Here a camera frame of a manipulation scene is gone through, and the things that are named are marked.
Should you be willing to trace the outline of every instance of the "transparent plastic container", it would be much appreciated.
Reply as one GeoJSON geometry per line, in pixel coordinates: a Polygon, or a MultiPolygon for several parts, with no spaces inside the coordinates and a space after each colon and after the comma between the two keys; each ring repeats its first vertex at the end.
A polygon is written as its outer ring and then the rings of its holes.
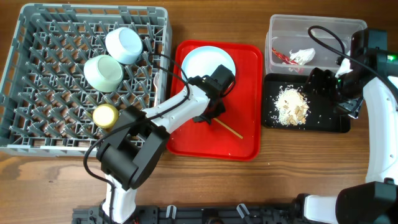
{"type": "MultiPolygon", "coordinates": [[[[309,75],[318,67],[322,70],[337,72],[337,54],[317,44],[308,36],[308,28],[314,25],[323,26],[334,32],[344,43],[345,52],[351,47],[351,36],[359,30],[367,28],[364,21],[359,19],[340,19],[317,16],[291,16],[273,15],[269,24],[269,31],[266,38],[266,73],[283,73],[296,75],[309,75]],[[272,53],[271,47],[276,51],[290,56],[289,52],[295,53],[304,49],[315,49],[315,56],[305,65],[286,65],[282,60],[272,53]]],[[[327,32],[314,29],[313,34],[322,42],[331,47],[341,50],[339,43],[327,32]]]]}

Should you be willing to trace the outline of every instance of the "wire dish rack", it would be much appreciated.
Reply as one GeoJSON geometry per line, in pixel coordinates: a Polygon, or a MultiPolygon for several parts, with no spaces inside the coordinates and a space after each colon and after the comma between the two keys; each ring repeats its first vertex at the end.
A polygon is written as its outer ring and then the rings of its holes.
{"type": "MultiPolygon", "coordinates": [[[[120,112],[153,106],[165,97],[166,58],[172,30],[161,7],[27,4],[21,9],[0,85],[0,151],[24,156],[82,156],[106,130],[92,112],[103,103],[120,112]],[[124,66],[116,91],[102,93],[85,80],[85,62],[108,54],[106,34],[119,27],[136,31],[144,51],[124,66]],[[158,94],[153,84],[159,72],[158,94]]],[[[144,140],[128,136],[138,147],[144,140]]]]}

